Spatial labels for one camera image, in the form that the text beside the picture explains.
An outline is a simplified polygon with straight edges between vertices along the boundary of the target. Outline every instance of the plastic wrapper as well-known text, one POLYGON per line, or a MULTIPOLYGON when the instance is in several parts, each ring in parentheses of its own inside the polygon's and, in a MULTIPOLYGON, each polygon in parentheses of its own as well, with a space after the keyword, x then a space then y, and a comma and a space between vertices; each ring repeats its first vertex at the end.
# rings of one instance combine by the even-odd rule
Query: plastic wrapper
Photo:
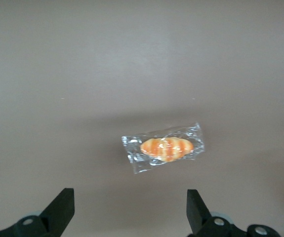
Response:
POLYGON ((196 155, 204 152, 202 131, 198 123, 123 136, 122 143, 135 174, 167 162, 195 159, 196 155))

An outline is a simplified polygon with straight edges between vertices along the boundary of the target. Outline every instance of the striped candy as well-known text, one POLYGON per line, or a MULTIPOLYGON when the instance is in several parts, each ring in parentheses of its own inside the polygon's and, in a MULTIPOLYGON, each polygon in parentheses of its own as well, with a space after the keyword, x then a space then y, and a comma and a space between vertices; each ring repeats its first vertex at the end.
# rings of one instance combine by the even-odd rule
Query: striped candy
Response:
POLYGON ((142 143, 141 151, 150 157, 171 162, 192 152, 193 145, 178 137, 152 138, 142 143))

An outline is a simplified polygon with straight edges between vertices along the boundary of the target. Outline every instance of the screw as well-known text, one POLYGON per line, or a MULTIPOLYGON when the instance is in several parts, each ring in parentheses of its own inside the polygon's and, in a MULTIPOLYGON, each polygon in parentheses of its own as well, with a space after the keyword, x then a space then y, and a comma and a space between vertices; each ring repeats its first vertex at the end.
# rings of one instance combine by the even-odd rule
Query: screw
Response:
POLYGON ((23 223, 22 223, 22 225, 24 225, 24 226, 26 226, 26 225, 29 225, 29 224, 31 224, 33 222, 33 219, 26 219, 23 223))
POLYGON ((218 226, 224 226, 224 224, 225 224, 224 221, 220 218, 216 218, 214 220, 214 223, 217 224, 218 226))
POLYGON ((265 236, 267 234, 267 231, 264 228, 260 227, 260 226, 256 227, 255 231, 256 231, 256 233, 258 233, 258 234, 260 234, 262 236, 265 236))

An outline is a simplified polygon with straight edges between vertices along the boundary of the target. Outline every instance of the black plastic part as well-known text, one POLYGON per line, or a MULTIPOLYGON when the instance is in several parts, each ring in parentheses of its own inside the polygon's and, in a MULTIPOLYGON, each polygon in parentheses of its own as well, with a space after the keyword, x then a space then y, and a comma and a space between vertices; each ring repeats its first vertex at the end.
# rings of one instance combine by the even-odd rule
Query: black plastic part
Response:
POLYGON ((187 217, 194 234, 212 217, 197 190, 188 190, 187 192, 187 217))
POLYGON ((212 217, 197 190, 188 190, 187 217, 193 232, 188 237, 281 237, 268 226, 251 225, 244 232, 222 217, 212 217), (263 228, 266 234, 259 234, 257 227, 263 228))
POLYGON ((250 225, 247 228, 247 236, 248 237, 280 237, 280 235, 278 234, 277 231, 275 231, 274 229, 272 229, 268 226, 263 226, 263 225, 250 225), (257 233, 256 232, 257 227, 263 228, 267 232, 267 234, 261 235, 261 234, 257 233))
POLYGON ((74 189, 64 189, 39 216, 27 216, 0 237, 60 237, 75 213, 74 189))

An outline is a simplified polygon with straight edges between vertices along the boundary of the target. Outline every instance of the croissant-shaped candy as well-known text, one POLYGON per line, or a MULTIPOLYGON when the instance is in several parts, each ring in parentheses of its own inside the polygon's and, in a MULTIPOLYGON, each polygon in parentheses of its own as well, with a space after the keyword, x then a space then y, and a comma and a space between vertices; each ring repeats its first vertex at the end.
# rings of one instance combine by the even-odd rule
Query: croissant-shaped candy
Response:
POLYGON ((175 161, 189 154, 193 144, 178 137, 152 138, 142 143, 142 153, 165 162, 175 161))

